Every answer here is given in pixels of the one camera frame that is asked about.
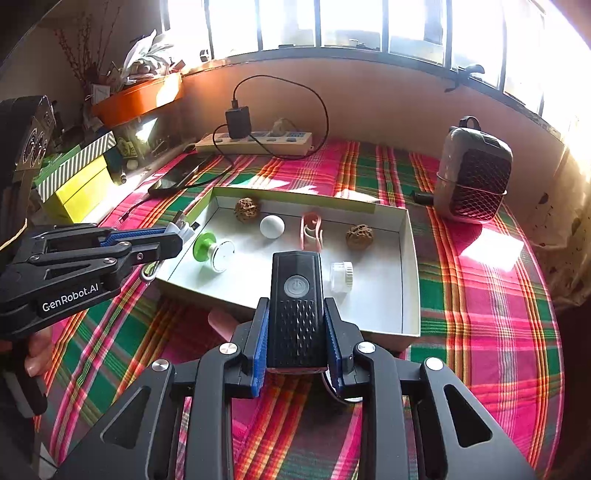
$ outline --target white lid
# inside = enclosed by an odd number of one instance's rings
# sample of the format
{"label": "white lid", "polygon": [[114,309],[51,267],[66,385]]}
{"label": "white lid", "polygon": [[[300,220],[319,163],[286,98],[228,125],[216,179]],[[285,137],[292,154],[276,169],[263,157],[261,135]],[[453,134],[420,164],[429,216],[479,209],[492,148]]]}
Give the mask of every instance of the white lid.
{"label": "white lid", "polygon": [[334,293],[348,293],[353,288],[353,264],[333,262],[330,264],[330,289]]}
{"label": "white lid", "polygon": [[230,266],[234,253],[236,252],[234,242],[231,240],[220,240],[212,246],[214,247],[213,252],[211,253],[212,270],[217,273],[226,271],[228,266]]}

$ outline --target black mesh grille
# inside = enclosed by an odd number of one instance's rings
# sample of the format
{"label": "black mesh grille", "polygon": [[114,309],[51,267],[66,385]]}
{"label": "black mesh grille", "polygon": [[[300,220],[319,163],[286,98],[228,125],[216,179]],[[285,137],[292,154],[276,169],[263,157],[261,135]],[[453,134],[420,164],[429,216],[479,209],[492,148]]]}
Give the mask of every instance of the black mesh grille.
{"label": "black mesh grille", "polygon": [[511,163],[479,150],[468,150],[462,159],[457,183],[473,189],[502,194],[511,175]]}
{"label": "black mesh grille", "polygon": [[458,172],[450,212],[482,222],[491,220],[499,209],[510,174],[511,162],[508,160],[468,150]]}
{"label": "black mesh grille", "polygon": [[502,195],[496,193],[487,193],[456,185],[450,212],[458,217],[487,222],[495,216],[502,198]]}

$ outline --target window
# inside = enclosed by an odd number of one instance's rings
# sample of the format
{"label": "window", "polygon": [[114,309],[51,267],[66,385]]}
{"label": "window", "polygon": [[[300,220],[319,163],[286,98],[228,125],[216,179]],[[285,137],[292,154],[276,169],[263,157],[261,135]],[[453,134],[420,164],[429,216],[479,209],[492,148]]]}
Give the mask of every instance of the window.
{"label": "window", "polygon": [[[449,0],[166,2],[189,65],[200,61],[201,49],[211,48],[212,57],[222,59],[258,52],[261,40],[263,50],[285,48],[288,57],[331,56],[331,47],[349,47],[356,52],[336,55],[445,78],[449,65],[457,70],[476,63],[485,73],[473,74],[478,81],[468,85],[530,115],[525,106],[566,138],[586,138],[591,125],[591,50],[551,0],[451,0],[451,12]],[[386,31],[388,38],[382,38]]]}
{"label": "window", "polygon": [[443,64],[443,0],[389,0],[389,52]]}
{"label": "window", "polygon": [[320,0],[322,43],[381,50],[382,0]]}
{"label": "window", "polygon": [[210,0],[209,17],[215,58],[258,50],[254,0]]}
{"label": "window", "polygon": [[503,64],[503,14],[500,0],[453,0],[452,67],[479,63],[474,74],[496,87]]}
{"label": "window", "polygon": [[262,46],[313,47],[314,0],[260,0]]}
{"label": "window", "polygon": [[533,112],[540,110],[544,65],[544,14],[530,0],[505,0],[507,69],[505,93]]}
{"label": "window", "polygon": [[591,52],[561,15],[546,18],[544,52],[546,58],[560,62],[544,63],[542,118],[566,134],[578,116],[591,111]]}
{"label": "window", "polygon": [[199,62],[200,51],[209,48],[203,0],[168,0],[168,19],[179,55],[186,64]]}

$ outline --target wall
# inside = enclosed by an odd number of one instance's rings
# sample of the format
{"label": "wall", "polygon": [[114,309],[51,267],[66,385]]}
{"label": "wall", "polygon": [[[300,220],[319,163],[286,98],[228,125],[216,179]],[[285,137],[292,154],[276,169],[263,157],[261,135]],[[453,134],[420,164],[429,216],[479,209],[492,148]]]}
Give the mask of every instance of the wall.
{"label": "wall", "polygon": [[[523,114],[462,86],[444,93],[449,81],[416,70],[360,60],[285,59],[225,66],[183,80],[188,128],[200,138],[225,123],[234,86],[252,74],[271,74],[315,89],[330,115],[333,137],[382,143],[439,157],[451,125],[474,115],[482,128],[509,144],[515,163],[507,204],[525,222],[560,162],[563,145]],[[272,79],[240,87],[241,105],[253,129],[269,129],[280,117],[316,135],[324,115],[316,97]]]}
{"label": "wall", "polygon": [[[160,0],[112,0],[105,22],[106,39],[116,6],[121,3],[121,13],[105,55],[103,73],[111,60],[120,66],[131,49],[136,37],[149,34],[153,29],[160,32]],[[104,3],[86,0],[62,0],[41,24],[13,52],[4,75],[0,77],[0,100],[25,95],[47,95],[57,100],[62,120],[71,126],[80,115],[83,92],[79,82],[61,50],[53,28],[64,27],[66,34],[73,35],[70,45],[74,47],[76,16],[86,10],[95,16],[92,38],[98,39]]]}
{"label": "wall", "polygon": [[591,48],[591,4],[589,0],[552,0]]}

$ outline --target striped box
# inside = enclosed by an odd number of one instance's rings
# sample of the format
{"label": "striped box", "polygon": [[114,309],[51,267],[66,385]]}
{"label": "striped box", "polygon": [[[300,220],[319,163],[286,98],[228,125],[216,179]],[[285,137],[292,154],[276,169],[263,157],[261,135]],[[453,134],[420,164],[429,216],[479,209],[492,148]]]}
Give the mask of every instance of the striped box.
{"label": "striped box", "polygon": [[42,202],[46,202],[62,185],[97,157],[116,145],[113,132],[109,132],[82,149],[72,158],[61,163],[37,186]]}

